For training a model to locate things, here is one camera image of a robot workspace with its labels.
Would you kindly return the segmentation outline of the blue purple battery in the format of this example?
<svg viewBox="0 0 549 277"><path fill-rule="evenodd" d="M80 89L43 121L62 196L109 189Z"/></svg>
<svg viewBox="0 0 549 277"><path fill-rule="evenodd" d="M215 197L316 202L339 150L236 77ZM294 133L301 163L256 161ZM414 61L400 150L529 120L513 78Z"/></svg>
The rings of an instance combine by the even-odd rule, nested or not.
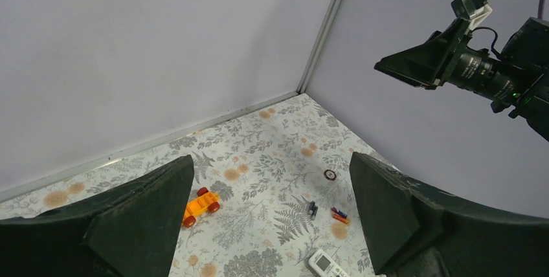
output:
<svg viewBox="0 0 549 277"><path fill-rule="evenodd" d="M345 214L344 212L338 210L337 208L335 207L331 207L331 211L335 214L335 215L338 215L339 217L343 218L343 219L347 219L348 216L347 214Z"/></svg>

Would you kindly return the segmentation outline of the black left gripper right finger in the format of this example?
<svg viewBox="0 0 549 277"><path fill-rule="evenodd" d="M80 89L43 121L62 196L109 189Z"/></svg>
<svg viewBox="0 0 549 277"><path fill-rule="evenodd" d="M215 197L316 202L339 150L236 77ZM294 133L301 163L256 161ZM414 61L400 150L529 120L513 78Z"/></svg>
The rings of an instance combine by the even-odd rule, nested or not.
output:
<svg viewBox="0 0 549 277"><path fill-rule="evenodd" d="M548 275L546 218L463 199L364 153L349 171L376 274Z"/></svg>

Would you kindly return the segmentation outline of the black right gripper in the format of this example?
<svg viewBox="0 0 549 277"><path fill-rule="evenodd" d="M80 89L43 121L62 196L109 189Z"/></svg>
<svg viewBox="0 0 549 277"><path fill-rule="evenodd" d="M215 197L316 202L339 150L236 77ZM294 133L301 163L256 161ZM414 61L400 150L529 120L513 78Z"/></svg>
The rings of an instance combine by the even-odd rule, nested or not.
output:
<svg viewBox="0 0 549 277"><path fill-rule="evenodd" d="M374 69L413 87L433 87L461 39L462 21L455 19L421 45L381 58ZM465 48L448 82L491 100L494 113L510 108L510 118L523 117L547 139L548 22L529 18L496 58L492 52Z"/></svg>

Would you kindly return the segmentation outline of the orange red battery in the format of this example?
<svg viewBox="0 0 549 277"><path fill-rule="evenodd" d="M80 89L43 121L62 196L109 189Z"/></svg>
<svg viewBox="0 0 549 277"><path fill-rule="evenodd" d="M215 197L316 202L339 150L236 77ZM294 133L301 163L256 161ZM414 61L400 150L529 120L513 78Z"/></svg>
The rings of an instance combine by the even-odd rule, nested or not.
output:
<svg viewBox="0 0 549 277"><path fill-rule="evenodd" d="M344 217L342 217L342 216L340 216L339 214L333 214L332 217L333 217L334 219L340 221L341 223L344 223L344 224L346 224L346 225L349 224L349 220L346 219L346 218L344 218Z"/></svg>

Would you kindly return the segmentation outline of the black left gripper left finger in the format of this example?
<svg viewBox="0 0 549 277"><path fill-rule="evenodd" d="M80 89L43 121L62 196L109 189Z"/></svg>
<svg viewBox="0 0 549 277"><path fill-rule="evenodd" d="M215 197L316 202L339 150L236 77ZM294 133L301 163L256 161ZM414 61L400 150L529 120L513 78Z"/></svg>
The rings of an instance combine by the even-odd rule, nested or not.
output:
<svg viewBox="0 0 549 277"><path fill-rule="evenodd" d="M167 276L194 181L179 157L36 217L1 221L2 276Z"/></svg>

